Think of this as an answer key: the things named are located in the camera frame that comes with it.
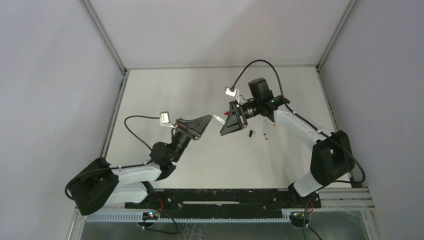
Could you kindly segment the thin white pen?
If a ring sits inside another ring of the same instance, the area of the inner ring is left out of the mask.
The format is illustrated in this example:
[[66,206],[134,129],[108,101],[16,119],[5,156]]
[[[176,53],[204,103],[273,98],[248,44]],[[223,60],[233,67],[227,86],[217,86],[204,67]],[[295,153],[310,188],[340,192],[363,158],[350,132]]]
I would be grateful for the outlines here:
[[223,125],[226,123],[226,121],[222,119],[221,117],[219,117],[218,115],[213,115],[213,117]]

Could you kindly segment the white pen red tip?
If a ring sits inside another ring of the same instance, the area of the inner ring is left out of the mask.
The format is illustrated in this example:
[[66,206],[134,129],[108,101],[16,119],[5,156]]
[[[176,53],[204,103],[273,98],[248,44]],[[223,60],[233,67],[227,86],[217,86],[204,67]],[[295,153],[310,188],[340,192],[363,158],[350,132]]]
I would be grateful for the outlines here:
[[268,140],[268,120],[266,118],[264,119],[263,124],[263,136],[265,140]]

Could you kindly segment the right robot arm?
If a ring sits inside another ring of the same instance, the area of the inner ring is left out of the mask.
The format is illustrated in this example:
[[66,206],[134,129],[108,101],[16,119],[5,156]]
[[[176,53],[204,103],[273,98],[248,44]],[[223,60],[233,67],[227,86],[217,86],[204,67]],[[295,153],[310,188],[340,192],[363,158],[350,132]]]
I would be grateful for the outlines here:
[[229,102],[229,110],[220,135],[244,130],[250,118],[261,115],[277,126],[294,133],[311,151],[309,171],[291,183],[289,191],[297,198],[305,198],[335,183],[355,167],[348,135],[339,130],[333,132],[300,116],[283,95],[273,95],[267,81],[257,78],[248,83],[252,99],[240,102],[240,92],[226,87],[226,95],[235,99]]

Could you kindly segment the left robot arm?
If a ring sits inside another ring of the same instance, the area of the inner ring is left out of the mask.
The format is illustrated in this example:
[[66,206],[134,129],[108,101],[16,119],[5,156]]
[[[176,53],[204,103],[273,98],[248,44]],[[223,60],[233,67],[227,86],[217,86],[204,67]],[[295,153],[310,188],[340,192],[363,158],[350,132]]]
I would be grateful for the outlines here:
[[142,203],[154,194],[151,183],[174,172],[189,143],[202,137],[212,119],[208,114],[195,119],[178,118],[172,124],[169,113],[161,112],[154,120],[171,128],[169,143],[159,141],[149,146],[148,160],[137,164],[111,164],[104,157],[93,160],[66,184],[66,197],[74,201],[83,216],[108,205]]

